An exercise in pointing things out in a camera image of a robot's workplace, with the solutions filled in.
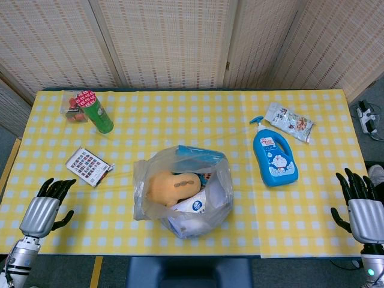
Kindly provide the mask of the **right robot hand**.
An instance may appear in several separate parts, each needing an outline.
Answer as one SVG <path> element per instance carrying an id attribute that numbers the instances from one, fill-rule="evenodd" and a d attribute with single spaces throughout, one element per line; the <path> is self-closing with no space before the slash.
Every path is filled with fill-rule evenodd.
<path id="1" fill-rule="evenodd" d="M 383 185 L 346 168 L 346 176 L 336 173 L 346 203 L 349 220 L 331 208 L 335 223 L 362 244 L 383 244 Z"/>

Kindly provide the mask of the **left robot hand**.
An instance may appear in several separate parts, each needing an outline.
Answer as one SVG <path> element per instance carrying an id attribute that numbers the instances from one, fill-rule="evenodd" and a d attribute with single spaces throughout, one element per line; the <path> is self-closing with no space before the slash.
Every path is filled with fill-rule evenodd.
<path id="1" fill-rule="evenodd" d="M 26 210 L 19 227 L 22 234 L 41 239 L 51 231 L 67 225 L 74 215 L 73 210 L 68 211 L 60 221 L 56 221 L 56 216 L 69 189 L 75 183 L 76 179 L 46 180 Z"/>

